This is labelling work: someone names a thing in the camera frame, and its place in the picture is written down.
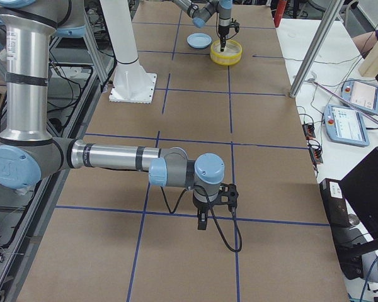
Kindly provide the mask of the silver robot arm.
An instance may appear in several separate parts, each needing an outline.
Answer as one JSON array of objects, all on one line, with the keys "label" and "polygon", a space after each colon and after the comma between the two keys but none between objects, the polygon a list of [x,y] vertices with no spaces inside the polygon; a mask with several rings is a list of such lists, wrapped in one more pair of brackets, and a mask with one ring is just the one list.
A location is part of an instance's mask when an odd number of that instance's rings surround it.
[{"label": "silver robot arm", "polygon": [[197,28],[202,28],[211,17],[217,13],[218,26],[217,36],[220,40],[220,50],[223,52],[233,19],[231,18],[233,2],[230,0],[207,1],[204,7],[199,8],[193,1],[173,0],[182,11],[184,11],[193,21]]},{"label": "silver robot arm", "polygon": [[6,26],[7,125],[0,133],[0,184],[28,188],[65,169],[140,171],[153,186],[192,191],[198,228],[221,203],[224,163],[216,154],[190,160],[176,148],[99,145],[47,131],[49,44],[53,35],[83,36],[82,1],[0,1]]}]

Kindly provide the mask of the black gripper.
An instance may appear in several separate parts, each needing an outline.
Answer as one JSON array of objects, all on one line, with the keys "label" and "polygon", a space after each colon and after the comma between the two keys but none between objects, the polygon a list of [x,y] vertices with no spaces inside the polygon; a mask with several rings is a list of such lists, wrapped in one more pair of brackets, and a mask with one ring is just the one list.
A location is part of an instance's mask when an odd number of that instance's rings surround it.
[{"label": "black gripper", "polygon": [[218,36],[220,38],[220,51],[223,52],[226,47],[226,38],[228,36],[228,27],[227,26],[218,26],[217,27]]},{"label": "black gripper", "polygon": [[207,229],[207,217],[209,215],[209,210],[212,208],[209,203],[204,203],[201,201],[195,201],[195,207],[197,208],[197,218],[198,218],[198,230]]}]

